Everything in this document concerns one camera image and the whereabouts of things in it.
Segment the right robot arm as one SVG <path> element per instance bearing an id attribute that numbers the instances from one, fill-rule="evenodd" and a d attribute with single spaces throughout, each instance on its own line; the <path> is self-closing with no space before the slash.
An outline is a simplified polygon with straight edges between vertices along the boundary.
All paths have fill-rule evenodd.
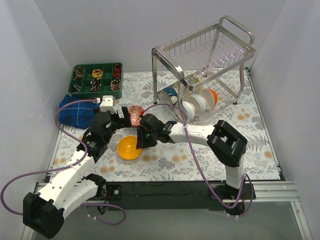
<path id="1" fill-rule="evenodd" d="M 224 120 L 214 125 L 183 125 L 176 121 L 163 123 L 153 114 L 146 114 L 137 127 L 137 149 L 151 148 L 161 143 L 192 143 L 209 147 L 224 164 L 226 192 L 237 199 L 245 192 L 243 186 L 243 155 L 248 140 Z"/>

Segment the blue white patterned bowl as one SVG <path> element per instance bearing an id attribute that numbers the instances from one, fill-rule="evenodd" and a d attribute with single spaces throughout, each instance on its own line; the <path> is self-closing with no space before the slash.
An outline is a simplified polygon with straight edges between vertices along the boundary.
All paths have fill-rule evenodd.
<path id="1" fill-rule="evenodd" d="M 139 105 L 129 106 L 128 112 L 130 114 L 130 121 L 132 127 L 138 127 L 141 121 L 141 115 L 144 113 L 144 108 Z"/>

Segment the orange bowl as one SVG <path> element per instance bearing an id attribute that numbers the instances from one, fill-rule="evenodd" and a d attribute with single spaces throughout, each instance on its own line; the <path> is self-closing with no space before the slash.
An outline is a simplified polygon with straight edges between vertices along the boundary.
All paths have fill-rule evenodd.
<path id="1" fill-rule="evenodd" d="M 127 161 L 138 158 L 142 153 L 142 149 L 136 149 L 137 143 L 138 138 L 136 136 L 129 135 L 122 138 L 117 145 L 118 155 Z"/>

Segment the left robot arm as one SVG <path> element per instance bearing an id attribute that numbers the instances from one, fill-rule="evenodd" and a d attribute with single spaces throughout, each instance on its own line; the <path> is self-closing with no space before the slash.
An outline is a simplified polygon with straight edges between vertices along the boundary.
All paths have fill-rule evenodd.
<path id="1" fill-rule="evenodd" d="M 97 174 L 85 176 L 85 172 L 105 153 L 117 130 L 132 126 L 127 107 L 122 107 L 122 112 L 123 117 L 119 117 L 114 107 L 101 106 L 69 164 L 37 193 L 29 192 L 24 197 L 22 222 L 26 226 L 52 239 L 67 216 L 82 203 L 106 196 L 106 180 Z"/>

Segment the orange flower patterned plate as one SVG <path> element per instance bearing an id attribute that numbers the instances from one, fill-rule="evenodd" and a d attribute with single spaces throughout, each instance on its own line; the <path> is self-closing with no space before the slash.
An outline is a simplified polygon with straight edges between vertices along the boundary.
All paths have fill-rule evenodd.
<path id="1" fill-rule="evenodd" d="M 185 101 L 189 96 L 193 94 L 192 91 L 189 90 L 187 87 L 185 87 L 182 83 L 179 84 L 178 90 L 179 90 L 179 98 L 182 101 Z"/>

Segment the green patterned plate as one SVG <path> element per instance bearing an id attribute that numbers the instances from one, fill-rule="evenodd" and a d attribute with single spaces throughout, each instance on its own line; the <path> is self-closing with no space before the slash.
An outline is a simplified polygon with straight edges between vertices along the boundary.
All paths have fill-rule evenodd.
<path id="1" fill-rule="evenodd" d="M 186 82 L 188 82 L 188 84 L 190 86 L 194 86 L 194 85 L 200 83 L 202 79 L 197 75 L 190 74 L 190 75 L 185 77 L 185 80 L 186 80 Z M 200 86 L 197 89 L 193 88 L 192 92 L 193 93 L 199 93 L 202 89 L 203 89 L 203 86 Z"/>

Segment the white bowl front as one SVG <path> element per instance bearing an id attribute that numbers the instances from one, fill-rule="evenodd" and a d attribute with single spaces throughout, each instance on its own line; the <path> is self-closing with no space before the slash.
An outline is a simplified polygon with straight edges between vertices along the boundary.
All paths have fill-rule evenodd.
<path id="1" fill-rule="evenodd" d="M 179 106 L 187 115 L 187 123 L 191 123 L 196 116 L 196 110 L 194 105 L 188 101 L 182 101 L 179 103 Z"/>

